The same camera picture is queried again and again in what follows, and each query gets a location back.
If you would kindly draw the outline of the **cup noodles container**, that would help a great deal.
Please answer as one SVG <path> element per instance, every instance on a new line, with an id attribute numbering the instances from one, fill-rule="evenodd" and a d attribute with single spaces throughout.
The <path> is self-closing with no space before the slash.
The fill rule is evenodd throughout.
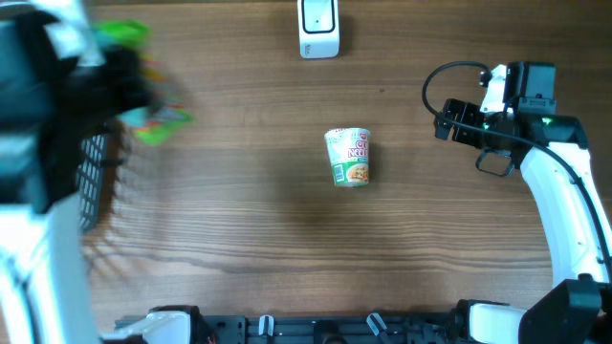
<path id="1" fill-rule="evenodd" d="M 337 128 L 329 130 L 324 139 L 335 186 L 367 185 L 370 132 L 363 128 Z"/>

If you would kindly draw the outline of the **green snack packet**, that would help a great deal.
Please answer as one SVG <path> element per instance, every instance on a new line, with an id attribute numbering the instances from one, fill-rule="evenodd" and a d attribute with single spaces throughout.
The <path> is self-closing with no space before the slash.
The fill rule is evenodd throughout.
<path id="1" fill-rule="evenodd" d="M 115 20 L 99 22 L 96 29 L 100 43 L 115 43 L 132 49 L 141 59 L 142 76 L 151 102 L 146 108 L 120 115 L 120 121 L 136 139 L 158 146 L 192 122 L 185 91 L 165 65 L 146 51 L 150 36 L 148 26 L 136 20 Z"/>

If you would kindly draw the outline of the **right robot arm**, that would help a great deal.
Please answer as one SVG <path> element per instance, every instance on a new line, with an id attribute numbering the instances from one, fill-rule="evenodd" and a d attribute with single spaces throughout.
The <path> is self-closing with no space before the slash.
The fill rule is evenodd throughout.
<path id="1" fill-rule="evenodd" d="M 591 171 L 586 133 L 557 113 L 556 68 L 481 62 L 481 104 L 450 98 L 432 109 L 434 135 L 508 159 L 535 200 L 553 268 L 552 289 L 529 309 L 463 300 L 447 339 L 470 343 L 608 343 L 611 340 L 611 226 Z"/>

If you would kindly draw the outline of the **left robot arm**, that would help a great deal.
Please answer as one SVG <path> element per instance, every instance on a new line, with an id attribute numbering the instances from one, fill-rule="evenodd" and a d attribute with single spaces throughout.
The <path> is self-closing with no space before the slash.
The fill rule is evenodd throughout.
<path id="1" fill-rule="evenodd" d="M 210 343 L 195 306 L 100 333 L 81 256 L 82 142 L 148 108 L 140 57 L 81 1 L 1 5 L 1 310 L 13 343 Z"/>

